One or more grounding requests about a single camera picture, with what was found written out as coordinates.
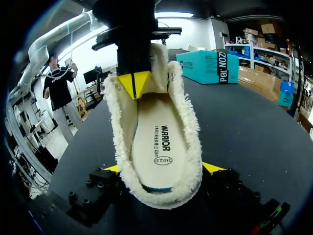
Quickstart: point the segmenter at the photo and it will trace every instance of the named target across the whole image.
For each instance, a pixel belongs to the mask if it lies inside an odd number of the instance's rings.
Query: black metal mount
[[[214,213],[217,226],[225,234],[268,235],[290,209],[289,204],[280,205],[274,199],[262,205],[260,193],[244,186],[239,174],[231,168],[212,175],[203,168],[201,184],[206,192],[204,206]],[[98,168],[89,174],[84,186],[68,192],[68,201],[51,192],[33,200],[30,209],[49,234],[57,234],[53,232],[57,230],[54,224],[60,220],[66,220],[62,223],[66,227],[59,230],[90,234],[92,225],[100,221],[110,204],[124,203],[121,195],[125,193],[128,190],[118,174]]]
[[[151,40],[167,39],[171,34],[181,33],[181,28],[158,28],[153,0],[98,0],[92,10],[94,16],[110,28],[97,37],[92,49],[116,44],[119,76],[151,71]]]
[[[264,205],[261,195],[243,185],[239,173],[229,168],[212,175],[203,168],[208,207],[227,224],[232,234],[267,235],[282,220],[290,205],[271,199]]]

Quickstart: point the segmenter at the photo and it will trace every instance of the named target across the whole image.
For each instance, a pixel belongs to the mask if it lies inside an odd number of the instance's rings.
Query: gray pants
[[[65,113],[68,115],[69,119],[73,122],[77,130],[79,130],[79,128],[81,127],[82,121],[79,118],[79,113],[78,113],[77,108],[72,102],[68,103],[62,108],[59,108],[53,111],[54,119],[59,125],[65,140],[67,141],[67,143],[69,143],[73,138],[73,134],[68,126]]]

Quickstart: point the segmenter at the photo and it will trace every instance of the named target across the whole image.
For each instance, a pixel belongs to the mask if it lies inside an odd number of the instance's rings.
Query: shoe insole
[[[170,96],[144,94],[138,101],[131,150],[141,184],[150,190],[170,190],[181,177],[186,149],[182,121]]]

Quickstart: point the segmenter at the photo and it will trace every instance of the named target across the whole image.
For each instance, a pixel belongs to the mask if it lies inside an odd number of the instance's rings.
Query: black platform
[[[261,193],[262,203],[271,198],[288,202],[291,210],[283,224],[290,226],[312,194],[313,142],[308,133],[277,104],[239,84],[184,81],[201,127],[203,161],[234,168],[247,187]],[[49,191],[67,200],[95,168],[115,165],[110,118],[101,101],[63,154]],[[102,234],[219,231],[200,195],[170,211],[129,197],[122,205],[111,206],[92,229]],[[281,229],[272,234],[281,234]]]

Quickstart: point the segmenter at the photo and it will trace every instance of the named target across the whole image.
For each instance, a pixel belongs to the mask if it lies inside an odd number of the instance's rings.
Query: ceiling light
[[[182,12],[157,12],[155,13],[156,18],[163,18],[163,17],[181,17],[181,18],[190,18],[194,14],[191,13],[182,13]]]

